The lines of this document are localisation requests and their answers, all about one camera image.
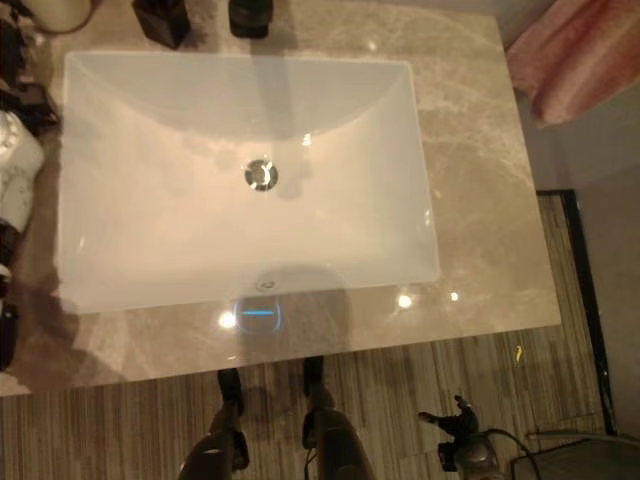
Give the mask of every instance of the sink drain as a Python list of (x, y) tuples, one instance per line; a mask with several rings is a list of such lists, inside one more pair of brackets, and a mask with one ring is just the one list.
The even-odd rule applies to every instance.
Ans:
[(244, 170), (244, 179), (252, 190), (266, 192), (278, 183), (278, 169), (270, 160), (252, 160)]

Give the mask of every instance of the beige marble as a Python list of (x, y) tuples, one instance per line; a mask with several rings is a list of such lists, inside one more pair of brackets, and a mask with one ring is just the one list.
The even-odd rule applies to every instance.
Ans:
[[(128, 0), (101, 2), (82, 30), (53, 40), (61, 98), (71, 50), (159, 50)], [(65, 315), (53, 262), (59, 162), (55, 135), (36, 185), (16, 268), (22, 311), (0, 394), (140, 380), (560, 322), (515, 99), (495, 20), (413, 7), (277, 2), (271, 35), (233, 38), (226, 2), (188, 1), (184, 50), (404, 60), (413, 68), (442, 275), (423, 285), (285, 295), (277, 334), (218, 326), (224, 302)], [(457, 301), (452, 301), (452, 292)], [(413, 304), (397, 306), (399, 294)]]

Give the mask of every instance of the white object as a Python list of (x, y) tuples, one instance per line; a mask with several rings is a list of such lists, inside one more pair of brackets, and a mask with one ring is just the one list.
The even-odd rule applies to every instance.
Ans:
[(0, 110), (0, 218), (23, 232), (33, 203), (42, 147), (13, 113)]
[(36, 24), (48, 32), (64, 33), (80, 27), (89, 18), (91, 0), (22, 0)]
[(67, 310), (438, 276), (406, 64), (75, 52), (65, 82)]

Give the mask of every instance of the towel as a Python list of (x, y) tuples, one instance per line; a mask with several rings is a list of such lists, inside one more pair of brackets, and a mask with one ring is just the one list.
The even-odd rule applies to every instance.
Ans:
[(507, 61), (541, 125), (571, 120), (640, 79), (640, 0), (557, 0)]

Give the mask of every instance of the sink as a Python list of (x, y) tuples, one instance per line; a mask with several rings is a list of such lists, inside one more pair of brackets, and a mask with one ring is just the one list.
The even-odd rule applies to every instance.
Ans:
[(73, 52), (60, 161), (70, 312), (439, 274), (405, 63)]

